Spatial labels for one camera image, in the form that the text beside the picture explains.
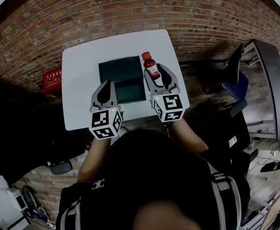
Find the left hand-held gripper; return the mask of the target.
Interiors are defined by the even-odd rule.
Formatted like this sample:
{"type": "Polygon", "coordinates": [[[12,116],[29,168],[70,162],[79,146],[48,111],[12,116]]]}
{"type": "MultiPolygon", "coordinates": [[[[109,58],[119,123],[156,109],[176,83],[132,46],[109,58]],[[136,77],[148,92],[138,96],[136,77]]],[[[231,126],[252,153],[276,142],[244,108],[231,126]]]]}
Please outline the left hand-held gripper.
{"type": "Polygon", "coordinates": [[[117,104],[117,92],[112,80],[104,81],[92,94],[89,130],[97,140],[118,136],[123,118],[117,104]]]}

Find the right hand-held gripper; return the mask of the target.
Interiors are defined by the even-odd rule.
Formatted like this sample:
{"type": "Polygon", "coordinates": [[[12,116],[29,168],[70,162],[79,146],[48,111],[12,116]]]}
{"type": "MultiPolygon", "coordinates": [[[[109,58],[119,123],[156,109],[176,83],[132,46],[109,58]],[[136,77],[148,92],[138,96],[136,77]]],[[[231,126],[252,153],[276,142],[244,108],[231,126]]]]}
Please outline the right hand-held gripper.
{"type": "Polygon", "coordinates": [[[143,74],[151,93],[152,108],[163,123],[181,120],[187,107],[184,106],[177,77],[162,64],[157,64],[157,69],[162,78],[162,86],[157,85],[147,69],[143,74]]]}

